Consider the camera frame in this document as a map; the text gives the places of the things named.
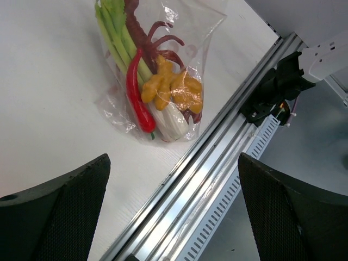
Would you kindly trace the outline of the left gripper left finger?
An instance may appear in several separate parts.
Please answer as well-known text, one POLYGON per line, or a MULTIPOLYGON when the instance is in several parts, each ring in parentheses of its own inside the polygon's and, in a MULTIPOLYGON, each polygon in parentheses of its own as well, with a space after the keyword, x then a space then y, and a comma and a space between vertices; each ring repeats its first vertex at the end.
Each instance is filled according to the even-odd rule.
POLYGON ((103 154, 1 197, 1 260, 87 260, 110 168, 103 154))

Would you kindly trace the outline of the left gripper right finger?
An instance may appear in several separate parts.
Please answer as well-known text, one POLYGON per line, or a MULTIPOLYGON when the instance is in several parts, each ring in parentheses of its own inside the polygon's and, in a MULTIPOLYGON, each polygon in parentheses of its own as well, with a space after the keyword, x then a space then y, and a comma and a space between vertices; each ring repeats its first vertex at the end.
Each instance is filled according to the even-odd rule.
POLYGON ((347 260, 347 196, 246 153, 238 171, 260 260, 347 260))

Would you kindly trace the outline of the green white toy celery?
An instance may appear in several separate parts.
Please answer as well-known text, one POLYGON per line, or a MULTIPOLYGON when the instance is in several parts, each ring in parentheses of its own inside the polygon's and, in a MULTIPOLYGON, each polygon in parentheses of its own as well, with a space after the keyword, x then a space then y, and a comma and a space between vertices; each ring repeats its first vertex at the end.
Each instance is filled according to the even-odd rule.
POLYGON ((167 34, 153 40, 160 27, 172 28, 166 21, 154 21, 145 32, 135 14, 139 1, 96 1, 95 16, 107 50, 125 83, 125 93, 137 127, 155 138, 159 131, 166 142, 184 137, 189 126, 182 112, 171 102, 171 65, 184 67, 176 52, 160 50, 168 41, 184 42, 167 34))

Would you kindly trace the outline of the red toy chili pepper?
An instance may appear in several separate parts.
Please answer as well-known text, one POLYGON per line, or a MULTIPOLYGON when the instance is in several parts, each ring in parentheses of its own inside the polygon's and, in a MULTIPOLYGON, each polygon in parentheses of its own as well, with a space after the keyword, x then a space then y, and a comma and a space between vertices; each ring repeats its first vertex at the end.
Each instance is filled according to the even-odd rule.
POLYGON ((151 140, 155 139, 154 131, 156 129, 156 122, 154 117, 149 112, 141 99, 138 81, 138 65, 142 58, 142 49, 136 50, 136 55, 130 62, 126 74, 126 94, 132 107, 134 116, 138 122, 140 129, 150 135, 151 140))

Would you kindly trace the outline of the yellow toy food piece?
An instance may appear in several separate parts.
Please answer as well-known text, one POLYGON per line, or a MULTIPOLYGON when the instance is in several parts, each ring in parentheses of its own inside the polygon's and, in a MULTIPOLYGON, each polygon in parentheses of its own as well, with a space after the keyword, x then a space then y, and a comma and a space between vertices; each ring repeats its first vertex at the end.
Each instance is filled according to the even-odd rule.
POLYGON ((187 70, 173 72, 173 64, 162 55, 157 56, 157 74, 143 86, 141 99, 148 104, 154 102, 157 110, 164 110, 173 102, 180 111, 187 109, 199 114, 203 109, 203 86, 187 70))

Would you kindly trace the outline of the clear zip top bag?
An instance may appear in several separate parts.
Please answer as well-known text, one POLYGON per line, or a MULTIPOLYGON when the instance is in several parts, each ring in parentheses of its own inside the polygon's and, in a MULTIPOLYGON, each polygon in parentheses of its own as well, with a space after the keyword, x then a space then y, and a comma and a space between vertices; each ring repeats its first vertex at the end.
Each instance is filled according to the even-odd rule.
POLYGON ((196 139, 203 74, 221 1, 96 1, 95 17, 116 86, 100 101, 118 130, 150 142, 196 139))

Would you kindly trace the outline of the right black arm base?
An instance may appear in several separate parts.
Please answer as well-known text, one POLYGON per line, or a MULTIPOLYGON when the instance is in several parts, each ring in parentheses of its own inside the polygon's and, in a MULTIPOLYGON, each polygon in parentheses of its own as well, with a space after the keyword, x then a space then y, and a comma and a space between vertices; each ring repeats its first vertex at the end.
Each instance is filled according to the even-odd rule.
POLYGON ((284 100, 279 81, 287 75, 281 68, 271 68, 255 87, 249 98, 240 108, 248 123, 259 127, 265 118, 284 100))

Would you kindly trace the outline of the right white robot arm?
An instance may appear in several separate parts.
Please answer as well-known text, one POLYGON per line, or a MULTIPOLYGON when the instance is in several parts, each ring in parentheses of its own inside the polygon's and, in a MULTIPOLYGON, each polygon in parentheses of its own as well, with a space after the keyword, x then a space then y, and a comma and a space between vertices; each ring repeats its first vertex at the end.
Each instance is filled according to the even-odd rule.
POLYGON ((347 67, 347 31, 281 59, 274 75, 258 88, 262 103, 292 101, 327 76, 347 67))

